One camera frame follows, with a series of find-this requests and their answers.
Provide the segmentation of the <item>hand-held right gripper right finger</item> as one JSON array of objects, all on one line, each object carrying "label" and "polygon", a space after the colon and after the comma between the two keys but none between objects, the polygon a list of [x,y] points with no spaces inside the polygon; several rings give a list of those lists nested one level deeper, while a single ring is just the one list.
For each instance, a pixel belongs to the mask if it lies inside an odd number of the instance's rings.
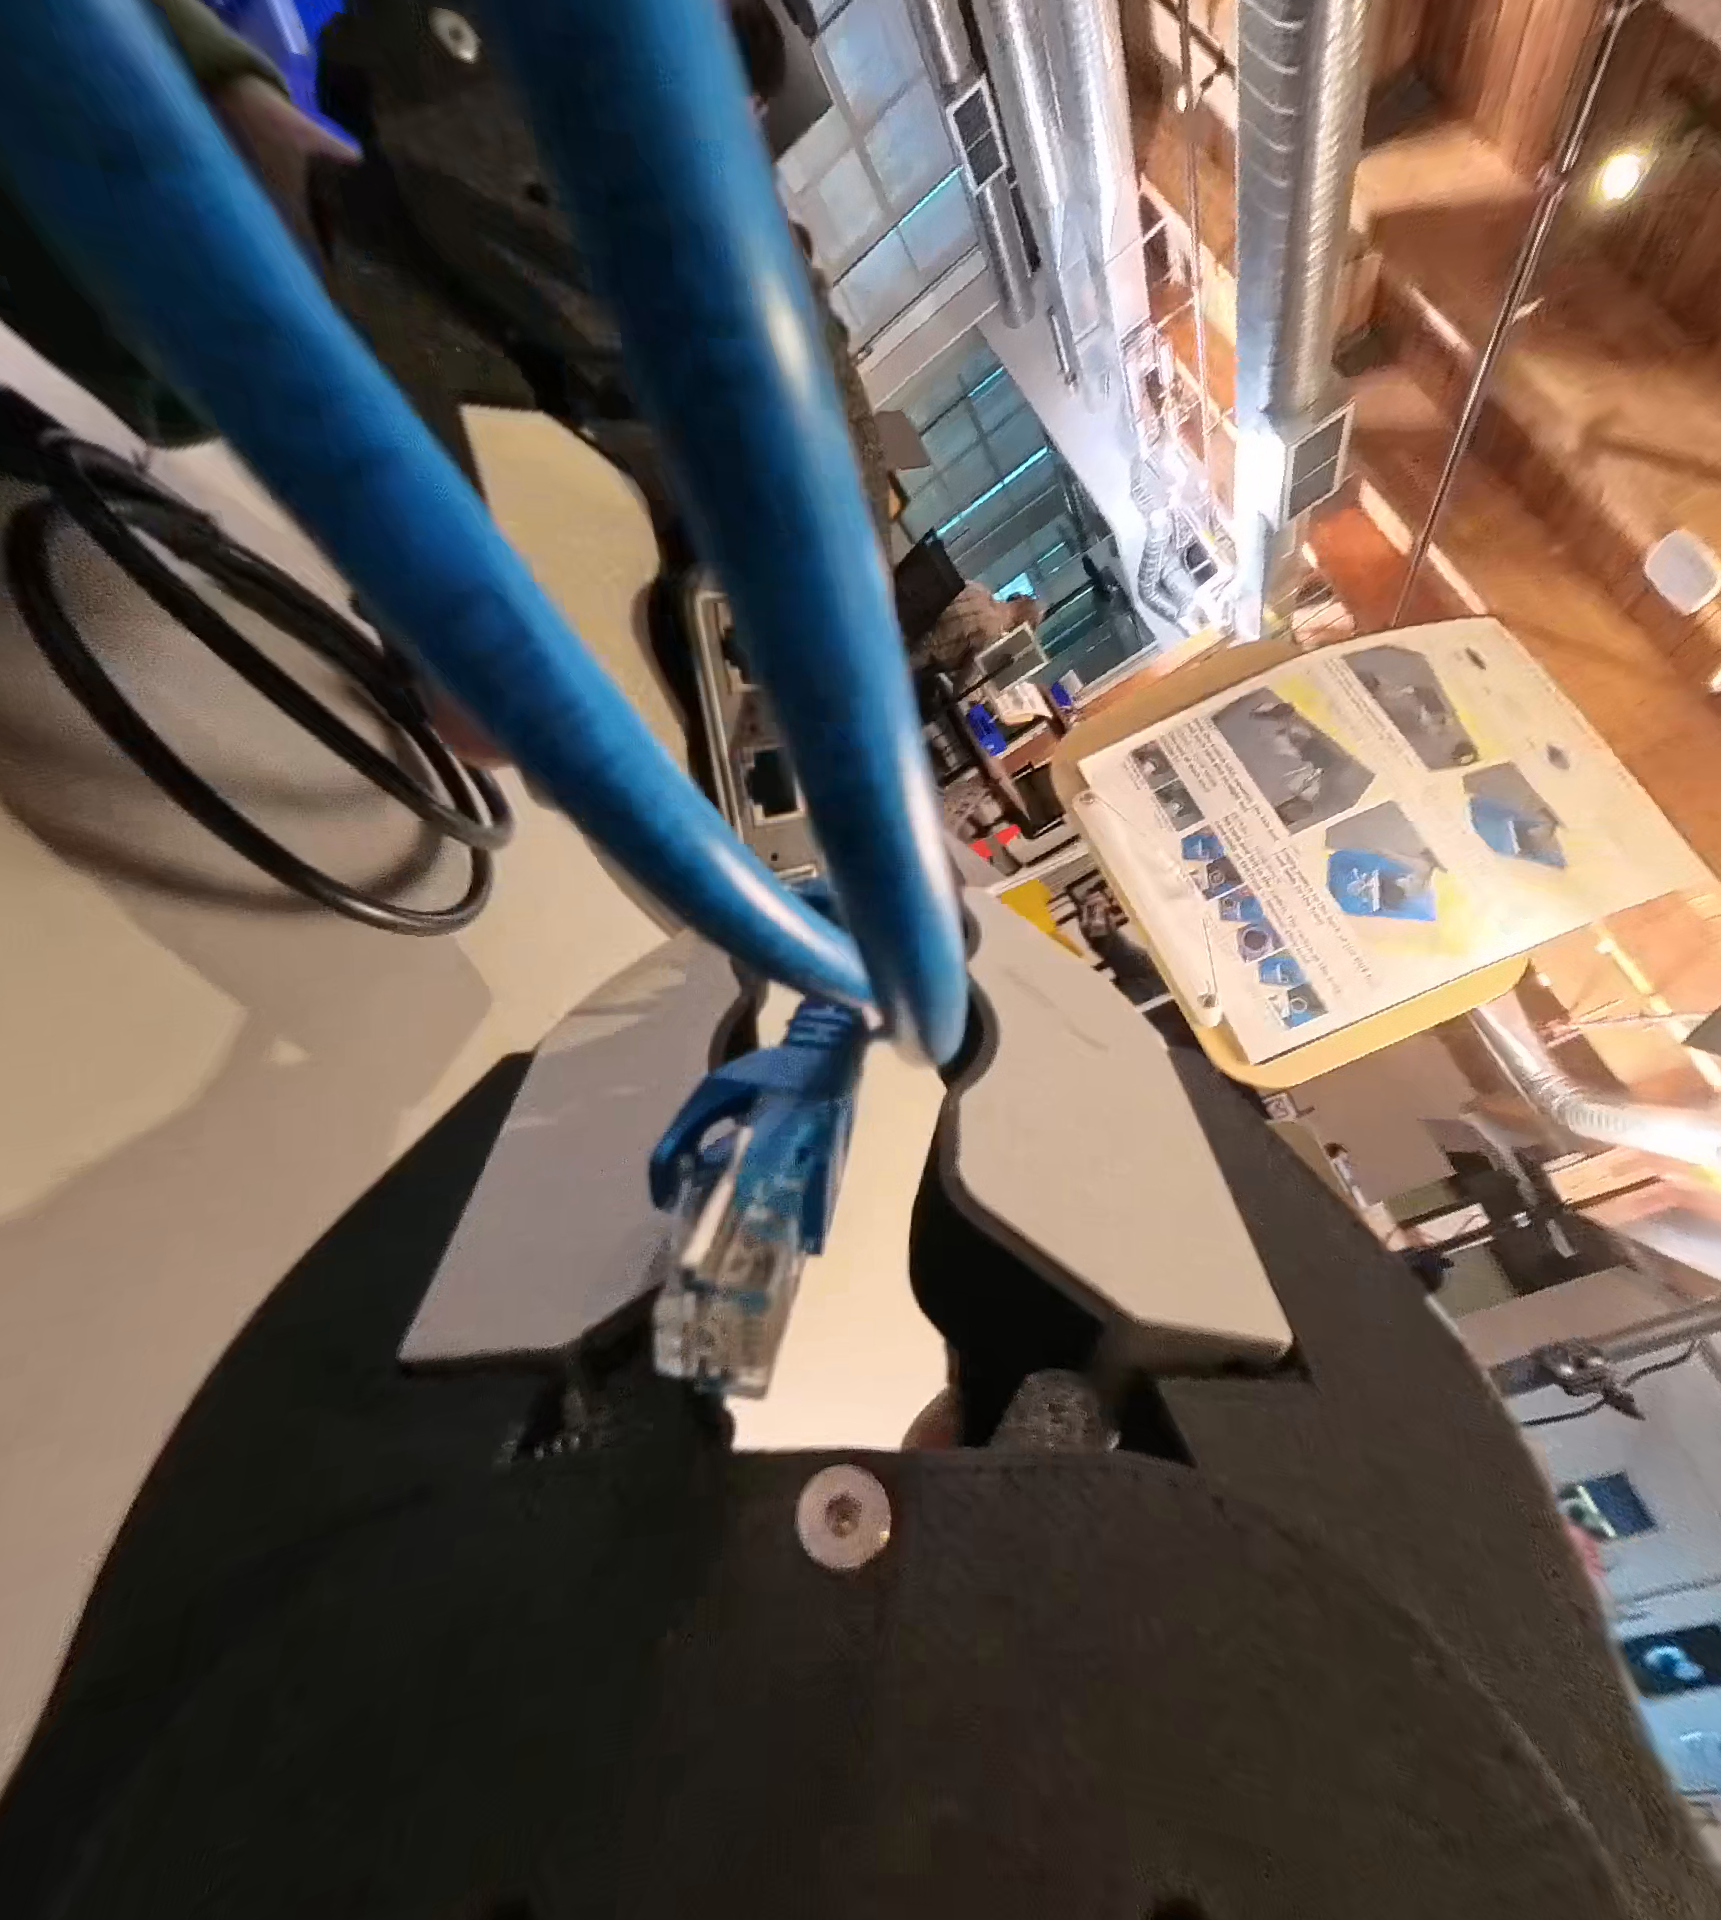
[{"label": "hand-held right gripper right finger", "polygon": [[968,1020],[913,1209],[958,1426],[1032,1374],[1141,1426],[1162,1381],[1274,1372],[1288,1310],[1161,1031],[996,893],[963,893]]}]

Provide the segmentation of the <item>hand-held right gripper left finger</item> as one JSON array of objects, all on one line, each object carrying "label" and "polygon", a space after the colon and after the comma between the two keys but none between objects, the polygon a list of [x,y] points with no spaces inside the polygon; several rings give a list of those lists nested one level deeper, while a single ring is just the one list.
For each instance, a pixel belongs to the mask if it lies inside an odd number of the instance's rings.
[{"label": "hand-held right gripper left finger", "polygon": [[541,1040],[402,1368],[550,1363],[652,1286],[648,1156],[743,999],[723,951],[672,936]]}]

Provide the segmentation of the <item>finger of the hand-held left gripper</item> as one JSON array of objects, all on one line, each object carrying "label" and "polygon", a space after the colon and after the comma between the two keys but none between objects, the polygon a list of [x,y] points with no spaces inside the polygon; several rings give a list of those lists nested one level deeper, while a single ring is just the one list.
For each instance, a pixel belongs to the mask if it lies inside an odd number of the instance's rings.
[{"label": "finger of the hand-held left gripper", "polygon": [[664,573],[647,492],[550,413],[472,405],[470,450],[502,539],[666,753],[685,718],[648,642]]}]

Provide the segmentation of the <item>grey metal pole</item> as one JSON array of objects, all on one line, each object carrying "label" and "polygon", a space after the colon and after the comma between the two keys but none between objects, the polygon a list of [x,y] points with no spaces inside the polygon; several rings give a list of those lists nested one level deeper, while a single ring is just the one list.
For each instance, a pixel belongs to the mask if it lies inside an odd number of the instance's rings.
[{"label": "grey metal pole", "polygon": [[1568,1401],[1559,1413],[1542,1413],[1541,1423],[1527,1426],[1578,1423],[1600,1409],[1639,1416],[1638,1384],[1661,1374],[1665,1368],[1681,1368],[1717,1333],[1721,1296],[1639,1326],[1624,1326],[1616,1333],[1558,1339],[1527,1355],[1498,1358],[1486,1372],[1498,1396],[1506,1401],[1533,1394],[1559,1394]]}]

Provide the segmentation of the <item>silver air duct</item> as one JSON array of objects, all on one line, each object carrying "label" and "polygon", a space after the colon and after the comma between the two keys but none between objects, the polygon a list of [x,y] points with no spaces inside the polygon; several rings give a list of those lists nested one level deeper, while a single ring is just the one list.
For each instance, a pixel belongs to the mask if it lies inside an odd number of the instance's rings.
[{"label": "silver air duct", "polygon": [[1053,78],[1058,24],[1039,0],[978,0],[973,23],[1040,258],[1045,303],[1073,340],[1082,340],[1096,326],[1096,291],[1082,165]]},{"label": "silver air duct", "polygon": [[1327,391],[1368,84],[1368,0],[1237,3],[1238,435]]}]

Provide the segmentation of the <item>wooden board with instruction sheet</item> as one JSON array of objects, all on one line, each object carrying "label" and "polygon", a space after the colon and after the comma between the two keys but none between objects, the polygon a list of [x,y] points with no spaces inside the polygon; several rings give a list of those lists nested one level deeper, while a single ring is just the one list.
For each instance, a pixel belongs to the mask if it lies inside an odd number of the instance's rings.
[{"label": "wooden board with instruction sheet", "polygon": [[1568,936],[1689,912],[1714,1010],[1721,877],[1491,618],[1230,644],[1067,728],[1067,821],[1200,1056],[1288,1092],[1519,987]]}]

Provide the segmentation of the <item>thin metal rod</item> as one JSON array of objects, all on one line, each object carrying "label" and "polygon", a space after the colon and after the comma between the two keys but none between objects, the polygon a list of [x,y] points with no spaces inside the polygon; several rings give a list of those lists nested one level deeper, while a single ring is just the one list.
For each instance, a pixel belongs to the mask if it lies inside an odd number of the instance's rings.
[{"label": "thin metal rod", "polygon": [[1404,573],[1402,573],[1402,590],[1391,599],[1387,628],[1402,628],[1404,618],[1408,618],[1408,602],[1415,602],[1415,590],[1418,590],[1418,581],[1427,573],[1427,561],[1429,561],[1429,549],[1436,549],[1436,533],[1443,523],[1443,510],[1446,510],[1446,499],[1456,491],[1460,466],[1462,466],[1462,458],[1468,458],[1468,446],[1478,439],[1478,424],[1486,413],[1498,363],[1503,363],[1503,356],[1508,348],[1508,335],[1515,335],[1522,307],[1527,307],[1527,295],[1534,286],[1542,248],[1553,240],[1553,226],[1559,222],[1568,184],[1573,184],[1578,165],[1587,158],[1587,137],[1591,137],[1607,72],[1616,63],[1624,24],[1638,11],[1639,11],[1639,0],[1611,0],[1600,11],[1600,34],[1591,43],[1587,67],[1578,72],[1578,80],[1568,90],[1568,106],[1564,106],[1564,117],[1559,117],[1558,149],[1553,149],[1553,158],[1549,158],[1549,165],[1541,175],[1541,190],[1534,190],[1534,201],[1533,201],[1515,264],[1506,276],[1490,337],[1486,337],[1486,348],[1479,348],[1479,356],[1474,363],[1460,413],[1450,424],[1446,458],[1443,458],[1438,481],[1429,491],[1427,513],[1423,513],[1423,523],[1415,533],[1408,561],[1404,561]]}]

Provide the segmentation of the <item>black ethernet port adapter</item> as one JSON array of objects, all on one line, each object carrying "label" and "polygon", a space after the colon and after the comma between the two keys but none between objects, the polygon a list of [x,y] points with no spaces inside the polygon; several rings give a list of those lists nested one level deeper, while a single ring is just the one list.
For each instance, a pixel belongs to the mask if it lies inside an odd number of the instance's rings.
[{"label": "black ethernet port adapter", "polygon": [[696,676],[705,775],[729,831],[786,887],[823,877],[823,849],[807,794],[768,706],[740,644],[725,590],[705,573],[679,578],[679,624]]}]

